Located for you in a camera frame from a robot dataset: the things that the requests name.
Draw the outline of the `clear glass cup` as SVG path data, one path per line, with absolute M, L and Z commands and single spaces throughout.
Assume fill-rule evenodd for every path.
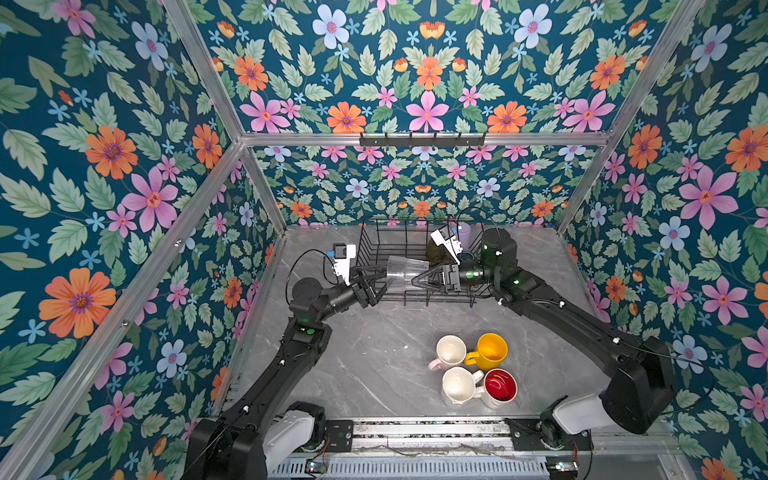
M 413 280 L 426 272 L 430 264 L 426 260 L 402 256 L 390 256 L 387 261 L 386 288 L 390 294 L 401 294 L 417 290 Z

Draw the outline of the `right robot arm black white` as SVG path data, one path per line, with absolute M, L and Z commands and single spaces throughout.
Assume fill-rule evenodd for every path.
M 675 370 L 666 345 L 655 337 L 642 340 L 619 331 L 524 269 L 508 231 L 486 229 L 470 249 L 464 249 L 457 236 L 435 230 L 427 254 L 438 250 L 444 250 L 445 260 L 417 275 L 414 287 L 469 296 L 480 286 L 500 306 L 560 336 L 609 378 L 601 392 L 562 397 L 540 414 L 536 431 L 546 447 L 556 449 L 569 436 L 611 425 L 644 434 L 674 399 Z

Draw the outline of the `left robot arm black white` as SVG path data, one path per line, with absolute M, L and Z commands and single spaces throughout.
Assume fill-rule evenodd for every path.
M 319 435 L 313 415 L 320 407 L 301 403 L 279 409 L 327 349 L 332 328 L 326 321 L 355 304 L 377 305 L 386 275 L 360 270 L 325 288 L 304 278 L 292 288 L 288 325 L 271 363 L 228 410 L 200 421 L 190 436 L 183 479 L 266 479 L 299 447 Z

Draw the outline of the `black wire dish rack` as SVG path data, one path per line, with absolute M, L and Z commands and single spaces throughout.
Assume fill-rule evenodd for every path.
M 390 256 L 402 256 L 427 261 L 426 246 L 429 234 L 434 230 L 442 229 L 448 236 L 457 235 L 457 226 L 460 222 L 464 221 L 450 219 L 436 223 L 430 221 L 403 221 L 397 223 L 393 220 L 371 220 L 360 226 L 356 267 L 378 266 L 384 268 L 387 272 L 387 261 Z M 476 263 L 481 266 L 482 234 L 485 231 L 485 226 L 482 224 L 465 223 L 471 226 L 473 238 L 471 249 L 460 254 L 460 263 Z M 478 301 L 488 299 L 491 296 L 490 286 L 486 281 L 483 285 L 472 287 L 461 293 L 438 293 L 417 289 L 401 294 L 390 294 L 387 292 L 383 300 L 403 305 L 414 303 L 423 303 L 425 305 L 432 303 L 459 303 L 472 306 Z

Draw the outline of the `amber textured glass cup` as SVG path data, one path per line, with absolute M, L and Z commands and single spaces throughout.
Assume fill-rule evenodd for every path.
M 432 239 L 428 241 L 426 246 L 426 259 L 431 266 L 443 263 L 447 256 L 447 250 L 443 245 L 437 245 Z

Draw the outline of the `lilac plastic cup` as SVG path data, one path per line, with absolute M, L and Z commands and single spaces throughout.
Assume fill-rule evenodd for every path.
M 463 251 L 469 251 L 472 244 L 472 229 L 471 226 L 465 222 L 460 222 L 457 226 L 457 236 L 462 246 Z

